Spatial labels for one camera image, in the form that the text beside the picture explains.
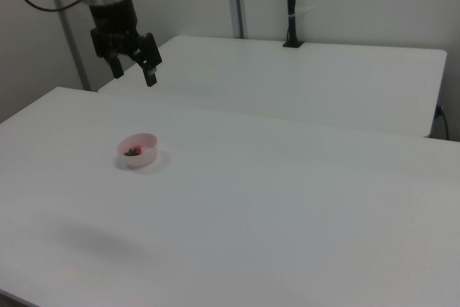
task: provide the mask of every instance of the white table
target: white table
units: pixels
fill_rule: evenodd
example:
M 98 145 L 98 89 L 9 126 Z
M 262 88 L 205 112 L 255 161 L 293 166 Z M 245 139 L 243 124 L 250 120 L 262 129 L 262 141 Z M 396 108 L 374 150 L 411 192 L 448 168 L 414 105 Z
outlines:
M 59 88 L 0 158 L 0 289 L 41 307 L 459 302 L 455 142 Z
M 158 84 L 134 66 L 100 92 L 376 132 L 430 134 L 446 53 L 209 37 L 160 48 Z

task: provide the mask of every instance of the black cable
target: black cable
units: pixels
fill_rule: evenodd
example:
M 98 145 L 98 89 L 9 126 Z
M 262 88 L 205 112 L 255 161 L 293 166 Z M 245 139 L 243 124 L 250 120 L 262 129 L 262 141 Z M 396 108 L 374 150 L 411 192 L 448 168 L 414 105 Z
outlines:
M 83 0 L 77 0 L 77 1 L 74 1 L 72 4 L 69 4 L 69 5 L 66 5 L 64 7 L 60 7 L 58 9 L 46 9 L 44 7 L 40 7 L 40 6 L 37 6 L 35 5 L 34 3 L 32 3 L 30 0 L 24 0 L 26 3 L 28 3 L 31 7 L 33 7 L 34 9 L 37 9 L 37 10 L 40 10 L 40 11 L 44 11 L 44 12 L 59 12 L 59 11 L 64 11 L 64 10 L 67 10 L 69 8 L 71 8 L 72 6 L 75 6 L 76 4 L 79 4 L 81 3 Z
M 447 126 L 447 119 L 442 109 L 439 110 L 439 115 L 443 116 L 444 126 L 446 127 L 446 140 L 449 140 L 449 128 Z

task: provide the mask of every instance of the pink bowl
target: pink bowl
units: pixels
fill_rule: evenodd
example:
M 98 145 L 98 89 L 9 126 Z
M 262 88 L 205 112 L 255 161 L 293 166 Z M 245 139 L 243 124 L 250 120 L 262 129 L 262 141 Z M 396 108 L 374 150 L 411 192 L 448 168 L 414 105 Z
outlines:
M 141 154 L 137 156 L 125 156 L 130 148 L 140 145 Z M 142 167 L 148 165 L 157 158 L 157 138 L 150 133 L 138 133 L 123 139 L 116 148 L 123 161 L 129 167 Z

